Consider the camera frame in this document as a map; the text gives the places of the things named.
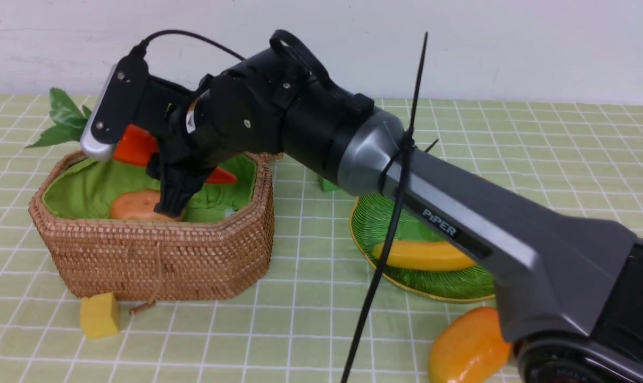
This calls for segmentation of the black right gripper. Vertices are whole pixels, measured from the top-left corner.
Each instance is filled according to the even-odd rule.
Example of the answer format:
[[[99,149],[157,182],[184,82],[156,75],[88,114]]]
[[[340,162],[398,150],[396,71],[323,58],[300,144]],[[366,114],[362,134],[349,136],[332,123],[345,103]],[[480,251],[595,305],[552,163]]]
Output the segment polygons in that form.
[[[188,90],[154,75],[136,77],[136,125],[148,131],[156,146],[144,163],[147,175],[160,181],[154,212],[168,218],[183,216],[190,199],[215,169],[195,160],[198,149],[187,123],[192,102],[208,89],[212,79],[207,74],[197,89]]]

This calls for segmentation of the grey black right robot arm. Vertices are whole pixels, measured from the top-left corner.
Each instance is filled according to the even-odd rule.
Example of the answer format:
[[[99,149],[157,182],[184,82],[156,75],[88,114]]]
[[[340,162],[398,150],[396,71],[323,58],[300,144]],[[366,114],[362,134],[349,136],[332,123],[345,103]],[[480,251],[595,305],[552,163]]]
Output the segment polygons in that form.
[[[394,201],[484,267],[525,382],[643,382],[643,239],[620,223],[562,215],[417,149],[413,128],[336,85],[294,35],[189,91],[132,49],[132,107],[157,140],[157,210],[180,213],[222,162],[287,153],[349,194]]]

